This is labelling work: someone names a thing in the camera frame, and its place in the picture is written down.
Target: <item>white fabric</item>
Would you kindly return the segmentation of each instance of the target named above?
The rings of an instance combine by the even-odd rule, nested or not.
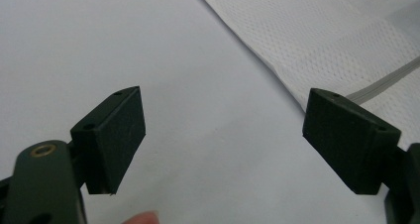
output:
[[[420,56],[420,0],[206,1],[303,109],[311,87],[348,95]],[[414,71],[363,104],[402,130],[404,149],[420,142],[419,80]]]

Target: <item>fingertip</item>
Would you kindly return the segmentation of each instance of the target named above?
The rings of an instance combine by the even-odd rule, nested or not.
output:
[[[123,224],[159,224],[158,212],[148,211],[137,214],[129,220],[125,221]]]

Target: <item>white surface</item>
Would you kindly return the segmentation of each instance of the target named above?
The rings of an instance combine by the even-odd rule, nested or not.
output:
[[[206,1],[303,109],[311,87],[349,95],[420,56],[420,0]],[[418,88],[420,77],[410,85]],[[418,114],[420,97],[395,88],[384,93],[376,106],[363,106],[394,122],[402,131],[399,146],[408,149],[420,141],[420,117],[401,111]],[[398,101],[385,99],[391,97]]]
[[[142,88],[147,135],[90,223],[385,223],[301,137],[303,113],[202,0],[0,0],[0,178],[69,141],[110,93]]]

